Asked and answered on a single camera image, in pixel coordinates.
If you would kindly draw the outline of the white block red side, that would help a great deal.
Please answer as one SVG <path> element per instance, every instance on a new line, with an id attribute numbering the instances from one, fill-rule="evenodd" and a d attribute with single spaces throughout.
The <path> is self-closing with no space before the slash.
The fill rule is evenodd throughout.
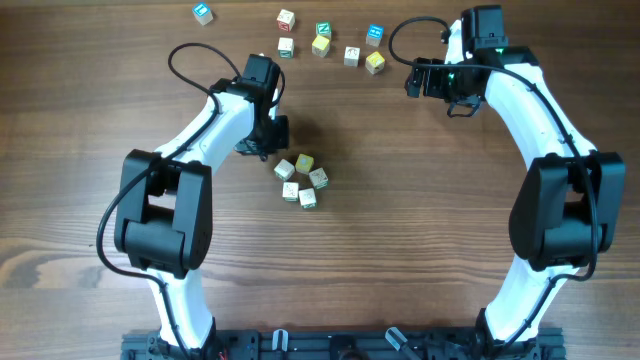
<path id="1" fill-rule="evenodd" d="M 346 46 L 344 52 L 344 65 L 357 67 L 359 64 L 360 49 L 358 47 Z"/>

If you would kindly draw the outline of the white block green J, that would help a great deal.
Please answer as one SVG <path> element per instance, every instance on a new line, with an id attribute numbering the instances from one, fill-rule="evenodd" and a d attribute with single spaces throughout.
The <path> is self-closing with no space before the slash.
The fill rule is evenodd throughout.
<path id="1" fill-rule="evenodd" d="M 299 184 L 297 182 L 284 182 L 282 197 L 287 202 L 297 202 L 299 199 Z"/>

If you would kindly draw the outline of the white block green Z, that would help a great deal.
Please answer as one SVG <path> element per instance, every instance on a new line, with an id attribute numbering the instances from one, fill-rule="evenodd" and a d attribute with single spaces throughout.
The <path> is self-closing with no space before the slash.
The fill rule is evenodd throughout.
<path id="1" fill-rule="evenodd" d="M 315 190 L 313 188 L 302 189 L 298 192 L 300 205 L 304 209 L 314 208 L 317 206 Z"/>

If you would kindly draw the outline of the yellow top letter block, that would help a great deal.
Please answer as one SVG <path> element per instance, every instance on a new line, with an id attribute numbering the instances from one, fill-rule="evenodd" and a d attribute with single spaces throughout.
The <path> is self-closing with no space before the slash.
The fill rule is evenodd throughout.
<path id="1" fill-rule="evenodd" d="M 314 158 L 306 154 L 300 154 L 295 163 L 295 170 L 298 173 L 308 175 L 314 166 Z"/>

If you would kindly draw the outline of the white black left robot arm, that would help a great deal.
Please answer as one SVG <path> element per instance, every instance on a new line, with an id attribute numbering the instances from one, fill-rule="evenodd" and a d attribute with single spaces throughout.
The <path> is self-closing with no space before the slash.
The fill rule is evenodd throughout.
<path id="1" fill-rule="evenodd" d="M 233 151 L 266 160 L 287 147 L 288 119 L 277 112 L 284 74 L 252 54 L 242 74 L 206 88 L 198 116 L 153 152 L 124 159 L 114 245 L 154 292 L 163 356 L 210 356 L 215 318 L 199 270 L 212 239 L 212 177 Z"/>

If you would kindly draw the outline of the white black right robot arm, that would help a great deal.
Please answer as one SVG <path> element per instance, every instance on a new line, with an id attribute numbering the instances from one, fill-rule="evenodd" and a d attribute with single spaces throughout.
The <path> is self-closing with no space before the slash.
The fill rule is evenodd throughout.
<path id="1" fill-rule="evenodd" d="M 444 59 L 410 61 L 408 96 L 442 99 L 472 113 L 488 104 L 527 169 L 508 221 L 514 260 L 479 316 L 485 351 L 499 356 L 537 337 L 562 285 L 593 276 L 599 254 L 613 242 L 626 167 L 618 153 L 598 151 L 575 129 L 535 55 L 510 45 L 500 6 L 463 11 L 445 24 L 441 41 Z"/>

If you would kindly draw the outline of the plain white picture block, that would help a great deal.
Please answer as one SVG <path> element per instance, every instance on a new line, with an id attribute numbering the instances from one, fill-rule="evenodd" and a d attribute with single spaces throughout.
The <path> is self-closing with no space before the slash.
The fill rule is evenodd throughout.
<path id="1" fill-rule="evenodd" d="M 295 172 L 295 166 L 285 159 L 282 159 L 274 168 L 276 176 L 285 182 L 287 182 Z"/>

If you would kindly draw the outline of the white block green V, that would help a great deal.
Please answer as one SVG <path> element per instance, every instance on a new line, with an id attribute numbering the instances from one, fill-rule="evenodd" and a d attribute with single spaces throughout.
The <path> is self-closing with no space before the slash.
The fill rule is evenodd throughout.
<path id="1" fill-rule="evenodd" d="M 309 173 L 309 178 L 315 189 L 321 189 L 329 184 L 328 176 L 323 168 L 318 168 Z"/>

